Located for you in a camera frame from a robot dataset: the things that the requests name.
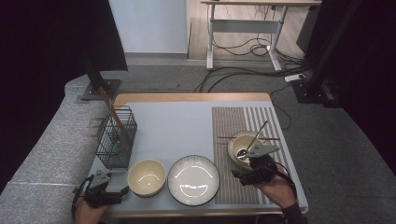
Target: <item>metal spoon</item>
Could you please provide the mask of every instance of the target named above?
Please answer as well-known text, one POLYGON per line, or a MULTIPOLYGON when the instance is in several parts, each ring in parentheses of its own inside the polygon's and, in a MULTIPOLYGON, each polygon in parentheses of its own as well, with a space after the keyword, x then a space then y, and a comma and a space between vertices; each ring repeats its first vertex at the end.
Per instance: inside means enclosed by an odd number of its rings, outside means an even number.
POLYGON ((264 122, 264 124, 260 127, 259 131, 256 133, 256 136, 254 136, 253 140, 251 140, 250 144, 248 145, 248 147, 246 149, 241 149, 238 151, 238 153, 236 154, 236 158, 238 158, 239 160, 243 161, 247 154, 248 154, 248 148, 251 147, 251 145, 254 143, 254 141, 256 141, 257 137, 259 136, 260 132, 262 131, 262 129, 265 127, 265 124, 267 124, 266 120, 264 122))

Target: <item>black sleeve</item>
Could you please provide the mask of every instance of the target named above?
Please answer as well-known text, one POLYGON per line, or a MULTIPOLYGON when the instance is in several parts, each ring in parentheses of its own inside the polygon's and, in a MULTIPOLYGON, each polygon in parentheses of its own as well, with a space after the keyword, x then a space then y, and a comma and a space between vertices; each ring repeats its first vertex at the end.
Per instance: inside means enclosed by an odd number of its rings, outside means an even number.
POLYGON ((301 213, 300 207, 297 203, 282 209, 282 212, 288 219, 288 224, 308 224, 308 220, 306 217, 303 217, 303 213, 301 213))

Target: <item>striped placemat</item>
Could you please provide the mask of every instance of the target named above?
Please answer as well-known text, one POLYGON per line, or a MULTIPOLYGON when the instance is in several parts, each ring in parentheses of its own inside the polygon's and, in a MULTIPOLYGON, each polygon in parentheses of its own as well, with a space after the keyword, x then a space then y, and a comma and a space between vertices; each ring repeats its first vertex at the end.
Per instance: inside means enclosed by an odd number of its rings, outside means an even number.
MULTIPOLYGON (((257 132, 268 120, 261 135, 279 138, 280 128, 276 127, 275 111, 272 107, 212 107, 214 163, 219 170, 220 186, 215 203, 221 204, 273 204, 260 190, 252 186, 242 186, 233 177, 231 170, 241 170, 228 155, 229 139, 219 136, 233 136, 239 132, 257 132)), ((270 155, 288 170, 284 149, 280 140, 270 140, 271 145, 280 150, 270 155)))

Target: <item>wire basket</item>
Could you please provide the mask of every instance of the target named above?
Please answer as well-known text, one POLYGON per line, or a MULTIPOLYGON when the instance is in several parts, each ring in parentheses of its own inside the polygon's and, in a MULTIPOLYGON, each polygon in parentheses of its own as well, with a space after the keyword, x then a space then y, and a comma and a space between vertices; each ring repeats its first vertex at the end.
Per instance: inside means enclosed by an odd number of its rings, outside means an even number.
POLYGON ((131 141, 128 141, 127 136, 125 136, 125 133, 117 125, 114 118, 108 116, 99 134, 99 147, 96 150, 96 156, 98 156, 103 165, 109 170, 114 168, 128 170, 137 123, 129 106, 118 106, 115 110, 131 141))

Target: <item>power strip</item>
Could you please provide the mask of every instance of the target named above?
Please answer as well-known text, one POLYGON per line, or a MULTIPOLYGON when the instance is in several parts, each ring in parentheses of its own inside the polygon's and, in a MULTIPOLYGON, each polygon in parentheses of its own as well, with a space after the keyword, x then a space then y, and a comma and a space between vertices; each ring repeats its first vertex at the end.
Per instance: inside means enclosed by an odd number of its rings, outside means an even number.
POLYGON ((295 81, 295 80, 302 80, 302 79, 305 79, 305 76, 303 74, 297 74, 297 75, 292 75, 292 76, 285 77, 285 81, 286 82, 291 82, 291 81, 295 81))

